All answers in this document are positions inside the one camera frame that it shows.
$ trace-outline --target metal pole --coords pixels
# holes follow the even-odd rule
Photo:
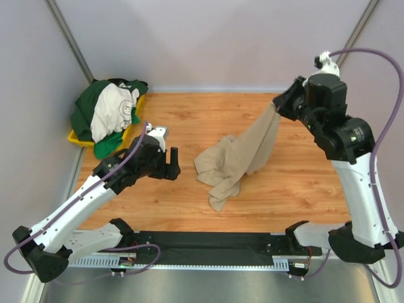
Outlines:
[[[371,16],[375,12],[378,4],[381,0],[370,0],[367,4],[366,9],[364,10],[362,16],[360,17],[358,23],[356,24],[351,36],[349,37],[347,43],[344,46],[344,49],[355,46],[356,42],[358,41],[360,35],[364,31],[366,25],[368,24]],[[341,68],[344,62],[347,60],[348,54],[342,54],[339,56],[336,64]]]
[[[73,35],[70,32],[70,29],[66,23],[66,21],[63,18],[63,15],[61,13],[61,10],[59,9],[59,6],[56,4],[55,0],[44,0],[45,4],[49,8],[50,13],[55,19],[55,22],[57,23],[59,29],[61,30],[64,38],[66,39],[66,42],[68,43],[74,57],[76,58],[80,69],[82,70],[83,74],[85,75],[87,81],[91,83],[94,79],[90,68],[88,67],[83,54],[81,53],[76,41],[73,38]]]

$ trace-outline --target yellow basket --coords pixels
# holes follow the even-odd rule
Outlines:
[[[146,95],[143,95],[139,98],[138,103],[136,104],[136,115],[140,118],[139,114],[140,114],[140,109],[141,106],[143,105],[144,101],[145,101]],[[125,146],[126,146],[126,142],[128,140],[128,136],[130,133],[130,130],[132,128],[132,125],[129,125],[125,131],[124,134],[122,135],[122,144],[119,145],[119,147],[115,150],[116,152],[118,152],[119,150],[122,150]],[[80,141],[77,138],[76,133],[74,133],[73,130],[71,130],[71,132],[69,133],[68,136],[68,141],[72,142],[74,144],[77,144],[78,146],[81,147],[89,147],[89,148],[94,148],[94,142],[93,141]]]

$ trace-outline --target beige cloth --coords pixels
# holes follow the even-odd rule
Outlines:
[[[268,161],[276,140],[280,115],[271,102],[258,119],[239,137],[227,135],[195,158],[197,180],[213,186],[209,203],[222,210],[229,196],[240,193],[240,179]]]

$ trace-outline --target wooden floor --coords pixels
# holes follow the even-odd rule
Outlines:
[[[349,220],[338,177],[311,134],[299,122],[282,119],[266,166],[241,182],[238,197],[217,213],[210,187],[198,182],[193,160],[226,134],[247,129],[271,102],[272,94],[149,94],[141,119],[169,127],[168,148],[179,149],[182,173],[176,181],[140,179],[98,209],[82,226],[96,229],[123,218],[135,230],[283,232],[300,220]],[[141,125],[132,130],[140,134]],[[99,163],[87,150],[78,186]]]

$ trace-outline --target white wall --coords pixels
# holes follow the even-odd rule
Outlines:
[[[356,46],[372,47],[392,55],[404,68],[404,3],[382,1]],[[348,85],[348,113],[363,117],[373,128],[375,137],[395,104],[398,78],[387,61],[370,54],[352,54],[342,68],[342,79]],[[378,161],[381,183],[389,212],[404,231],[404,105],[380,148]],[[396,261],[388,255],[390,273],[395,278]],[[397,290],[404,302],[404,281]]]
[[[87,83],[42,0],[3,3],[0,41],[3,258],[14,229],[43,219],[66,194],[80,152],[67,142],[68,116]],[[29,270],[18,253],[12,264]],[[19,302],[27,280],[0,267],[0,301]]]
[[[96,78],[279,91],[343,47],[368,0],[57,0]]]

